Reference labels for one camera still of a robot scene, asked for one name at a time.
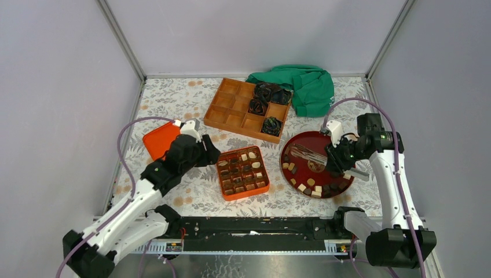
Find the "orange box lid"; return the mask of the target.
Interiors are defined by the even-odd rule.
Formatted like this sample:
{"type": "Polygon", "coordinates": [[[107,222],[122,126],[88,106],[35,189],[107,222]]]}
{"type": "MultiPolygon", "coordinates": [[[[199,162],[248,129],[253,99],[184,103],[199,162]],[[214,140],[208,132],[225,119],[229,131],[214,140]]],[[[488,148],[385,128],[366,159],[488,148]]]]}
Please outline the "orange box lid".
{"type": "Polygon", "coordinates": [[[170,149],[171,143],[180,134],[180,128],[169,122],[144,135],[142,141],[150,157],[156,160],[164,156],[170,149]]]}

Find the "red round plate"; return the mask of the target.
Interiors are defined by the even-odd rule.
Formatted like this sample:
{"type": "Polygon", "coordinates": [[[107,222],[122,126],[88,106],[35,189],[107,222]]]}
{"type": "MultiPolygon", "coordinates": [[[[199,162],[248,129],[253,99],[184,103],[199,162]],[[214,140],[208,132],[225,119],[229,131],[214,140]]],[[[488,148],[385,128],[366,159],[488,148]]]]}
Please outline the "red round plate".
{"type": "Polygon", "coordinates": [[[289,184],[301,194],[315,199],[329,199],[338,196],[350,187],[354,177],[346,174],[330,173],[324,165],[289,153],[289,146],[300,144],[327,157],[325,147],[331,138],[319,131],[306,131],[287,141],[280,154],[281,171],[289,184]]]}

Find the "orange chocolate box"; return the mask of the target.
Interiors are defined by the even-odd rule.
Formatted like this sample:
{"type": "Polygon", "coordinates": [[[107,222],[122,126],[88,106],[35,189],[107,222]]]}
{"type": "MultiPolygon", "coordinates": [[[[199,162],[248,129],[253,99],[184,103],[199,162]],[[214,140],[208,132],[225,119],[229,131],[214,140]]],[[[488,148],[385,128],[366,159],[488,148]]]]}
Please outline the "orange chocolate box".
{"type": "Polygon", "coordinates": [[[222,196],[228,202],[260,195],[269,190],[270,181],[265,162],[261,150],[256,145],[221,153],[216,167],[222,196]],[[254,152],[257,158],[250,159],[249,152],[254,152]],[[242,154],[247,155],[246,161],[242,161],[242,154]],[[238,162],[231,164],[230,160],[233,158],[237,158],[238,162]],[[254,162],[260,162],[261,167],[254,169],[251,166],[254,162]],[[259,172],[263,176],[256,178],[256,173],[259,172]]]}

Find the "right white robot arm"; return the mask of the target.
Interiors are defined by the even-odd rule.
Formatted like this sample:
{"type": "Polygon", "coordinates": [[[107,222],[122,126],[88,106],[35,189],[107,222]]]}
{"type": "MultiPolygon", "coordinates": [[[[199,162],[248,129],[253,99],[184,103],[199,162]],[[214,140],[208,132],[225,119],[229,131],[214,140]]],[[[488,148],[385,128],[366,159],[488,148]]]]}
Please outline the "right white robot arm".
{"type": "Polygon", "coordinates": [[[340,218],[332,223],[335,236],[351,234],[365,244],[372,266],[423,268],[424,260],[437,244],[436,234],[424,227],[411,197],[404,169],[404,147],[397,132],[383,127],[379,114],[357,117],[358,136],[350,139],[340,122],[325,120],[321,132],[331,139],[325,147],[326,170],[360,179],[369,175],[355,170],[358,161],[367,160],[378,185],[382,224],[371,220],[362,209],[340,208],[340,218]]]}

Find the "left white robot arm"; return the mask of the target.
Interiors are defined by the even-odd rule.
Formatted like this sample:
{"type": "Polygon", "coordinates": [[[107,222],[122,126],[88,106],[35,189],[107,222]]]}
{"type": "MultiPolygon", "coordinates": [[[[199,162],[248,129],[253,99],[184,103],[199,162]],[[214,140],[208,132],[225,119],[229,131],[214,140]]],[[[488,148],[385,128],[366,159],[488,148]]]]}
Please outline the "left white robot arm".
{"type": "Polygon", "coordinates": [[[161,211],[138,227],[129,226],[152,203],[179,185],[189,170],[216,164],[220,154],[207,134],[200,140],[188,134],[178,135],[163,158],[147,165],[124,199],[82,232],[71,230],[63,237],[64,260],[56,276],[60,277],[68,266],[79,277],[109,277],[127,254],[145,242],[160,235],[176,236],[178,220],[161,211]]]}

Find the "metal serving tongs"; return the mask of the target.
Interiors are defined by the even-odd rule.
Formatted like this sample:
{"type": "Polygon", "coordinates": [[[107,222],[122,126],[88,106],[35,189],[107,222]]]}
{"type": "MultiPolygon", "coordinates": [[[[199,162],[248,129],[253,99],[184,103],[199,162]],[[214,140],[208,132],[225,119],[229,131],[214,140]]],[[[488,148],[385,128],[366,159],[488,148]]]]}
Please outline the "metal serving tongs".
{"type": "Polygon", "coordinates": [[[302,158],[324,166],[327,164],[327,160],[328,160],[328,158],[325,155],[320,154],[318,152],[314,152],[311,149],[306,148],[305,146],[300,144],[290,145],[289,153],[296,158],[302,158]]]}

